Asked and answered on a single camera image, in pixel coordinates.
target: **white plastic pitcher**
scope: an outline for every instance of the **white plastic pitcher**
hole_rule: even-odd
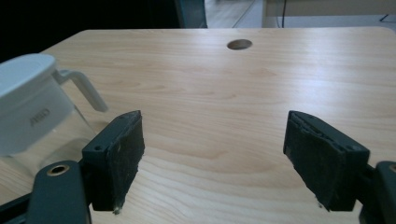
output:
[[[55,58],[28,54],[0,63],[0,156],[20,172],[35,175],[56,161],[81,159],[95,133],[61,84],[73,80],[98,111],[107,106],[77,71],[56,69]]]

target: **light wood tabletop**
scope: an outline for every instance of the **light wood tabletop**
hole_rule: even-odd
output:
[[[235,39],[252,42],[232,50]],[[319,208],[283,154],[290,110],[396,161],[396,35],[385,28],[90,30],[44,51],[110,110],[64,89],[97,131],[141,110],[146,152],[120,215],[93,223],[358,223]],[[0,203],[32,179],[0,163]]]

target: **white lid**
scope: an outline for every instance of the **white lid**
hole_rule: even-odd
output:
[[[55,58],[47,54],[28,54],[0,63],[0,115],[22,104],[55,67]]]

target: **floor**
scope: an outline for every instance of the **floor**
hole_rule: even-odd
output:
[[[208,28],[261,28],[262,0],[205,0]],[[285,28],[382,26],[396,33],[396,15],[288,17]],[[281,26],[282,17],[274,27]]]

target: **cup handle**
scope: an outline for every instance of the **cup handle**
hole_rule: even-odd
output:
[[[106,112],[108,107],[88,78],[79,71],[61,70],[52,74],[55,80],[62,85],[71,79],[90,102],[91,106],[101,112]]]

